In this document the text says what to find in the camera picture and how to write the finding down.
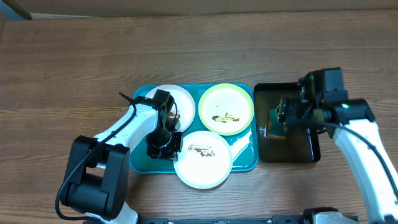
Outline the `white plate front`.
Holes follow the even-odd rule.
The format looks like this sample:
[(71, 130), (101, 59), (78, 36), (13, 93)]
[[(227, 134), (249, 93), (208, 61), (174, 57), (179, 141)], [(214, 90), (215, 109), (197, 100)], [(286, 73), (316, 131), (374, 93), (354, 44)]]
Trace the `white plate front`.
[(211, 131), (195, 131), (183, 137), (174, 169), (180, 180), (195, 189), (212, 189), (231, 173), (233, 155), (227, 141)]

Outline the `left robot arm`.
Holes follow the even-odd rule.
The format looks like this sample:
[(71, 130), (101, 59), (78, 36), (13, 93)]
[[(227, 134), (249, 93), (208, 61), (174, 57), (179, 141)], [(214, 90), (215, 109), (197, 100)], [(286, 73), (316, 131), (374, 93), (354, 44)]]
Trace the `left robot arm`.
[(139, 215), (126, 202), (129, 156), (145, 140), (152, 159), (176, 161), (182, 133), (169, 114), (177, 105), (168, 91), (153, 97), (126, 98), (126, 114), (106, 131), (72, 143), (63, 184), (55, 199), (63, 220), (83, 223), (138, 223)]

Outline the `teal plastic tray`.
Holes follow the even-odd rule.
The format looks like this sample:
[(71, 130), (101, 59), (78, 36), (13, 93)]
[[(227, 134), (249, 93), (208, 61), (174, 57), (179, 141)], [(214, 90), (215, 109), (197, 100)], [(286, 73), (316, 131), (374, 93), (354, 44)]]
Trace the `teal plastic tray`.
[[(212, 87), (212, 83), (180, 84), (193, 97), (195, 105), (198, 106), (200, 97), (204, 92)], [(233, 153), (232, 172), (249, 172), (255, 168), (259, 160), (257, 146), (256, 120), (241, 133), (223, 137), (231, 146)], [(152, 159), (147, 153), (146, 140), (143, 139), (129, 158), (131, 169), (139, 174), (174, 174), (174, 164), (172, 161), (162, 159)]]

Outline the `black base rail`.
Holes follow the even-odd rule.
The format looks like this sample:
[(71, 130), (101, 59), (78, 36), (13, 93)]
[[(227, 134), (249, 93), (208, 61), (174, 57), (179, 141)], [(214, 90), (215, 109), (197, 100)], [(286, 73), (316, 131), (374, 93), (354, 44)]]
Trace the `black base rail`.
[(142, 218), (137, 224), (305, 224), (315, 223), (303, 215), (274, 215), (271, 218), (210, 218), (210, 219), (179, 219)]

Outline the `black water tray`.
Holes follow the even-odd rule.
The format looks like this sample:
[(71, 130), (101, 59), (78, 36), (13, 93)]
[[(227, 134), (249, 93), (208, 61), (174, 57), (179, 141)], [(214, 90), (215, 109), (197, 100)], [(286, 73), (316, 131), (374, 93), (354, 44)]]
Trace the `black water tray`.
[(254, 87), (257, 146), (262, 162), (314, 163), (320, 160), (316, 131), (292, 130), (283, 140), (266, 137), (269, 110), (276, 109), (283, 97), (298, 98), (299, 92), (296, 83), (260, 83)]

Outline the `white plate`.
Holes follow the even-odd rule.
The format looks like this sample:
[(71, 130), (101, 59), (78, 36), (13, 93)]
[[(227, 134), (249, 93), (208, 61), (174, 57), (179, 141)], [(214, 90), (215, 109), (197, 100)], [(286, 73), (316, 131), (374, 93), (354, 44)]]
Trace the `white plate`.
[(212, 189), (231, 173), (233, 155), (227, 141), (211, 131), (195, 131), (183, 137), (174, 169), (180, 180), (195, 189)]
[(195, 117), (195, 102), (189, 92), (178, 85), (161, 85), (153, 88), (145, 97), (152, 98), (157, 90), (168, 91), (174, 98), (176, 105), (173, 105), (169, 120), (173, 121), (177, 117), (179, 131), (184, 132), (192, 124)]

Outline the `green yellow sponge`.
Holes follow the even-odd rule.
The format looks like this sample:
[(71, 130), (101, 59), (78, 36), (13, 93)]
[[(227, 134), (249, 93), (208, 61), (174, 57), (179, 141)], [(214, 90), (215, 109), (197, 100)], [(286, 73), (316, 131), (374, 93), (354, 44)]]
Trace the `green yellow sponge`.
[(266, 127), (266, 137), (283, 140), (286, 138), (284, 124), (279, 122), (279, 109), (270, 109)]

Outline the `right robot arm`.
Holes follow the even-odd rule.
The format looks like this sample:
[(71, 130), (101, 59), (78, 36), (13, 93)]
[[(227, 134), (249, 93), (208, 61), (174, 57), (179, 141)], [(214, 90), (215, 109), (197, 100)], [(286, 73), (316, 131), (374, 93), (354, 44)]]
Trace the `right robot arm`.
[(276, 108), (283, 129), (327, 133), (349, 164), (368, 222), (397, 223), (397, 171), (367, 101), (349, 98), (340, 67), (308, 72), (297, 86), (300, 97), (283, 97)]

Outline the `green rimmed plate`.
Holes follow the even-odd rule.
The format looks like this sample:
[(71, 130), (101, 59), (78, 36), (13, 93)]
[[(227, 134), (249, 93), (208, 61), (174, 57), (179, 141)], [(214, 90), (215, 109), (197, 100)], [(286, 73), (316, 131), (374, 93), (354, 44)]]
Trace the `green rimmed plate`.
[(207, 89), (198, 102), (203, 125), (217, 134), (232, 136), (243, 132), (254, 118), (254, 103), (247, 91), (229, 83)]

